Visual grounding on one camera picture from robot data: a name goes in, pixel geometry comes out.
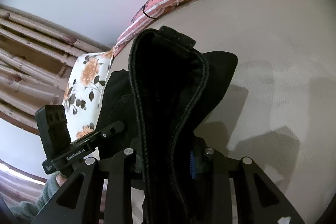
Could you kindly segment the person's left hand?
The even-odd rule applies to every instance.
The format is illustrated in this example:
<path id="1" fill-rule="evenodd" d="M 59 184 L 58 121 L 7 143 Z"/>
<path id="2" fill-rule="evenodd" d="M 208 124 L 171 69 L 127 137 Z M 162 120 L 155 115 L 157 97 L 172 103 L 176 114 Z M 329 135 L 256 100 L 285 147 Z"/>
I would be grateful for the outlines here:
<path id="1" fill-rule="evenodd" d="M 67 178 L 66 176 L 59 173 L 56 175 L 55 180 L 58 183 L 58 186 L 61 187 L 67 181 Z"/>

